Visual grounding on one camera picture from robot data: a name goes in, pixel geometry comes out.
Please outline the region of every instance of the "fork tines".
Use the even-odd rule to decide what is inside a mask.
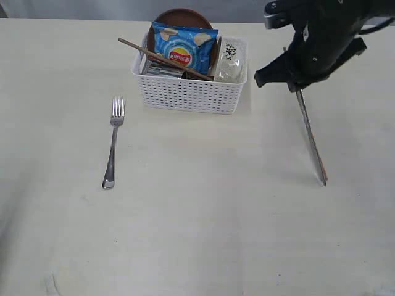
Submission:
[[[125,102],[122,96],[114,96],[112,99],[112,117],[125,117]]]

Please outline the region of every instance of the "lay's logo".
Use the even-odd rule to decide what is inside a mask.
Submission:
[[[178,62],[183,66],[187,66],[191,61],[191,58],[192,57],[189,52],[181,47],[173,49],[173,51],[170,53],[170,60]]]

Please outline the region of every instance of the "basket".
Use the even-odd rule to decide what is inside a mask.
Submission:
[[[237,39],[237,41],[246,44],[240,39]],[[142,53],[136,56],[131,71],[137,77],[143,102],[148,107],[232,114],[237,108],[243,85],[247,82],[247,65],[243,67],[244,80],[242,83],[221,83],[142,75],[140,73],[142,58]]]

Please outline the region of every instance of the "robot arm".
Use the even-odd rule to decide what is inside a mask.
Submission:
[[[366,50],[356,38],[372,17],[395,16],[395,0],[277,0],[265,7],[267,28],[292,24],[288,50],[256,71],[259,87],[287,82],[292,92],[327,79],[354,55]]]

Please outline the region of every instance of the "fork handle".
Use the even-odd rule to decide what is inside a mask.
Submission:
[[[115,126],[112,130],[112,139],[111,139],[111,150],[109,161],[107,162],[106,173],[104,174],[104,179],[101,187],[103,189],[111,189],[114,186],[115,178],[114,178],[114,158],[115,158],[115,145],[117,143],[117,135],[118,135],[118,126]]]

